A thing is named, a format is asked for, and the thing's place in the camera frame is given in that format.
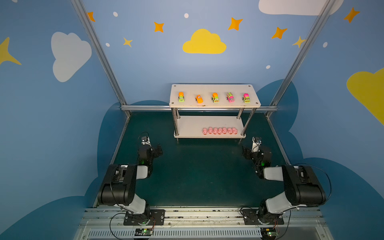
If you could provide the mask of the white two-tier shelf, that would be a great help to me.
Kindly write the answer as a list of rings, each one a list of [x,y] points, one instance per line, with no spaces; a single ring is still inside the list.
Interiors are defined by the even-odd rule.
[[[179,103],[179,92],[183,92],[185,101]],[[235,101],[229,103],[227,101],[227,93],[231,92],[234,95]],[[213,103],[212,94],[219,95],[219,102]],[[247,93],[250,95],[250,103],[243,102],[243,95]],[[201,95],[203,103],[198,104],[196,96]],[[246,129],[249,125],[248,122],[243,123],[242,113],[244,110],[251,110],[249,120],[252,119],[256,110],[261,107],[261,102],[257,96],[256,91],[252,85],[197,85],[197,84],[173,84],[171,87],[169,106],[172,110],[174,120],[174,137],[176,139],[244,139],[246,137]],[[213,111],[238,111],[236,116],[214,116],[209,114],[207,116],[181,116],[179,111],[196,110],[201,112]],[[214,135],[203,134],[203,128],[207,130],[209,127],[214,128],[236,128],[238,133],[230,135],[226,134]]]

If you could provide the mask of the pink drum green toy truck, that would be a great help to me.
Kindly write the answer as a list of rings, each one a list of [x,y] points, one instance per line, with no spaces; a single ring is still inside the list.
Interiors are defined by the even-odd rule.
[[[249,94],[245,93],[245,94],[243,95],[243,102],[244,102],[244,103],[250,103],[250,102],[251,102],[251,100],[250,100],[250,95],[249,95]]]

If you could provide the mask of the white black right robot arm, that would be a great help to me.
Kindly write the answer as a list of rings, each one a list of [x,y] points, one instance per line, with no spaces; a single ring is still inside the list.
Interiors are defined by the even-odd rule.
[[[310,165],[281,165],[272,167],[272,153],[260,147],[242,147],[242,156],[253,162],[256,175],[262,180],[282,182],[284,191],[261,201],[257,211],[262,225],[276,223],[286,212],[299,207],[318,207],[331,197],[326,194]]]

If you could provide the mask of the orange yellow toy car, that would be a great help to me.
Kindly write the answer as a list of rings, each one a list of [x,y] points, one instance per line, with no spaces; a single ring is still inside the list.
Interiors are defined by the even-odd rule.
[[[197,95],[196,96],[196,101],[198,104],[202,104],[204,101],[203,101],[203,98],[201,97],[201,95]]]

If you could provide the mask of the aluminium cage frame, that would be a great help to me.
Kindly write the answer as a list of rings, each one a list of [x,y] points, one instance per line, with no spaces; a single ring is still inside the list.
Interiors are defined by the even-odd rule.
[[[229,127],[242,103],[209,85],[246,85],[251,104],[267,107],[325,5],[325,1],[81,1],[125,106],[156,106],[133,113],[117,162],[136,159],[134,141],[148,131],[164,156],[155,174],[138,183],[140,197],[158,206],[248,206],[283,191],[260,180],[242,144],[260,136],[284,159],[263,113],[247,132],[203,134]]]

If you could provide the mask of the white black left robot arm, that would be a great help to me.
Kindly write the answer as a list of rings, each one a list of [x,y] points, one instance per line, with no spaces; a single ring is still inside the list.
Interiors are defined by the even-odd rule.
[[[153,161],[162,154],[160,145],[155,148],[152,145],[141,145],[137,164],[109,165],[98,192],[98,203],[125,211],[125,226],[149,226],[156,223],[160,213],[151,213],[147,201],[136,194],[136,185],[138,180],[151,176]]]

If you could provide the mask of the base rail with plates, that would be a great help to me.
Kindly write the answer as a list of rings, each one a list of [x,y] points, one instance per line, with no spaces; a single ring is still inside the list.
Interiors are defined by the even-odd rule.
[[[331,240],[318,208],[285,212],[267,225],[247,207],[152,207],[138,224],[112,207],[86,209],[76,240]]]

